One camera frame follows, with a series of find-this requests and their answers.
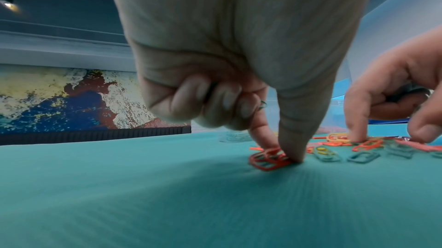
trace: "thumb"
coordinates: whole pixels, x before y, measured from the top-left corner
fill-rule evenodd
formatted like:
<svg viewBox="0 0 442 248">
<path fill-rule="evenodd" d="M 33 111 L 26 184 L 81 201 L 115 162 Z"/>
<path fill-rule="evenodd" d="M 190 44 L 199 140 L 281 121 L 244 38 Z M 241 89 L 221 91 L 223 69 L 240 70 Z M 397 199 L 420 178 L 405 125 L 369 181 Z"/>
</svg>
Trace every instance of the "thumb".
<svg viewBox="0 0 442 248">
<path fill-rule="evenodd" d="M 304 85 L 292 90 L 277 90 L 279 104 L 279 145 L 293 161 L 301 163 L 305 148 L 327 113 L 332 98 L 333 80 Z"/>
<path fill-rule="evenodd" d="M 442 134 L 442 83 L 408 123 L 414 141 L 429 143 Z"/>
</svg>

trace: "turquoise table surface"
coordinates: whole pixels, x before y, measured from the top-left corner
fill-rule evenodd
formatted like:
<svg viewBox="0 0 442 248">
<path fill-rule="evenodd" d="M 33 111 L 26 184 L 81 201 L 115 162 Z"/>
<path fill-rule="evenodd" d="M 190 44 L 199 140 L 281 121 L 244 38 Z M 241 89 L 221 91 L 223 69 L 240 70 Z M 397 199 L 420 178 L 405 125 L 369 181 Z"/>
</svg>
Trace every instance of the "turquoise table surface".
<svg viewBox="0 0 442 248">
<path fill-rule="evenodd" d="M 266 173 L 251 145 L 201 133 L 0 147 L 0 247 L 442 247 L 442 159 L 308 155 Z"/>
</svg>

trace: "human hand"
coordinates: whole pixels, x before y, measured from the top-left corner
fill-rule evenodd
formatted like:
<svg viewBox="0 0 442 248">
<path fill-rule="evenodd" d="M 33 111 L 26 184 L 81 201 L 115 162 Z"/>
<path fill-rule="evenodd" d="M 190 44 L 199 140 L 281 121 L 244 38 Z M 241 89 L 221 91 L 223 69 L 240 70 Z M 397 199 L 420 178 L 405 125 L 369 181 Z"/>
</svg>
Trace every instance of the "human hand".
<svg viewBox="0 0 442 248">
<path fill-rule="evenodd" d="M 442 134 L 442 26 L 388 51 L 375 60 L 345 94 L 344 112 L 349 138 L 361 142 L 367 136 L 368 119 L 392 120 L 411 116 L 412 140 L 428 143 Z M 413 82 L 435 90 L 406 94 L 397 102 L 386 98 Z"/>
<path fill-rule="evenodd" d="M 326 113 L 367 1 L 115 0 L 149 111 L 248 129 L 296 162 Z M 268 86 L 278 93 L 279 143 L 258 109 Z"/>
</svg>

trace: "finger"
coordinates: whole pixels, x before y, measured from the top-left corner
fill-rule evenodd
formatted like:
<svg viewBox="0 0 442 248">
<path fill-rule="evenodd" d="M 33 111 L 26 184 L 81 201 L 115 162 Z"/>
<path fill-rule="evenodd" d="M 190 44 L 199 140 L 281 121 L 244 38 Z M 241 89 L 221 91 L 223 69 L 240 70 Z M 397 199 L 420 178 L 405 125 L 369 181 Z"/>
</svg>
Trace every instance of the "finger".
<svg viewBox="0 0 442 248">
<path fill-rule="evenodd" d="M 424 92 L 410 93 L 395 103 L 385 102 L 372 106 L 369 118 L 374 120 L 404 119 L 410 117 L 427 99 L 428 95 Z"/>
<path fill-rule="evenodd" d="M 318 130 L 332 98 L 331 84 L 305 86 L 302 90 L 278 91 L 279 144 L 293 161 L 301 163 L 305 147 Z"/>
<path fill-rule="evenodd" d="M 408 133 L 415 141 L 429 143 L 442 134 L 442 83 L 408 123 Z"/>
<path fill-rule="evenodd" d="M 242 93 L 238 98 L 235 112 L 226 128 L 235 131 L 249 129 L 260 105 L 261 100 L 255 93 Z"/>
<path fill-rule="evenodd" d="M 366 139 L 371 106 L 383 103 L 385 92 L 397 91 L 407 80 L 405 61 L 393 55 L 379 57 L 345 93 L 345 122 L 352 142 Z"/>
<path fill-rule="evenodd" d="M 191 75 L 178 89 L 157 84 L 138 74 L 140 90 L 147 109 L 168 122 L 187 122 L 196 118 L 203 108 L 210 88 L 210 79 Z"/>
<path fill-rule="evenodd" d="M 204 105 L 201 115 L 195 121 L 207 128 L 226 125 L 233 116 L 242 88 L 236 82 L 218 83 Z"/>
<path fill-rule="evenodd" d="M 265 101 L 267 99 L 268 87 L 265 87 L 255 94 L 260 100 Z M 249 128 L 249 134 L 252 139 L 262 148 L 279 147 L 278 139 L 268 125 L 266 117 L 266 109 L 258 110 L 252 119 L 251 126 Z"/>
</svg>

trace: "colorful mural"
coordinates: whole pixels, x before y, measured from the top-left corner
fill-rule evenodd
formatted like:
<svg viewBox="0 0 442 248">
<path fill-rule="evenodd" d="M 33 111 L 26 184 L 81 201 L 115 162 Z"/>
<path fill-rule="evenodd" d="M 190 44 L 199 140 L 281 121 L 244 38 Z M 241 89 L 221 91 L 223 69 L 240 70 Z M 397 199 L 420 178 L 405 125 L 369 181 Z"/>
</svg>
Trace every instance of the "colorful mural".
<svg viewBox="0 0 442 248">
<path fill-rule="evenodd" d="M 0 64 L 0 134 L 184 125 L 147 111 L 135 73 Z"/>
</svg>

